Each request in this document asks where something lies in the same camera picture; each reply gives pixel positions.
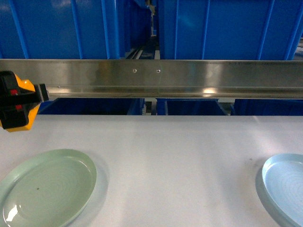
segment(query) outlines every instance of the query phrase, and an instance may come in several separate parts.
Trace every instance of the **white table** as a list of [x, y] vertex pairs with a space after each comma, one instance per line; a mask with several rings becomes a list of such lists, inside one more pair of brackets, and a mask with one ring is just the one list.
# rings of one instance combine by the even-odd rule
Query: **white table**
[[303, 117], [40, 115], [31, 131], [0, 130], [0, 180], [57, 148], [108, 179], [71, 227], [273, 227], [256, 174], [274, 154], [303, 154]]

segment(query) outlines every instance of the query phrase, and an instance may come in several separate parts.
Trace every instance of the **blue bin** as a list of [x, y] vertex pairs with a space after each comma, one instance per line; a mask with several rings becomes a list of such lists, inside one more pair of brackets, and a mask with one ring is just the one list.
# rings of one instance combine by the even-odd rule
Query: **blue bin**
[[303, 100], [236, 100], [231, 115], [302, 116]]
[[227, 115], [213, 99], [157, 99], [157, 115]]
[[152, 4], [153, 6], [157, 6], [157, 3], [158, 3], [158, 0], [151, 0], [151, 4]]
[[143, 3], [0, 0], [0, 58], [119, 59], [130, 51], [131, 5], [137, 8], [136, 23], [142, 27], [150, 23], [146, 16], [150, 10]]
[[58, 98], [42, 104], [39, 114], [142, 115], [144, 99]]
[[148, 6], [143, 2], [138, 4], [139, 1], [130, 2], [130, 34], [131, 34], [131, 47], [138, 48], [144, 45], [152, 34], [152, 13]]
[[162, 59], [291, 60], [303, 0], [159, 0]]

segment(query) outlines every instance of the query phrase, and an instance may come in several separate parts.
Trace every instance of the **plate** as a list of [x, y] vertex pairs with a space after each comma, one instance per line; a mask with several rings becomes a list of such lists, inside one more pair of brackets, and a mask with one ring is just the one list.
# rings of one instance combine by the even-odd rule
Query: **plate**
[[303, 155], [279, 154], [262, 168], [269, 200], [294, 226], [303, 226]]
[[96, 184], [93, 161], [71, 149], [37, 155], [0, 182], [1, 227], [63, 227], [85, 208]]

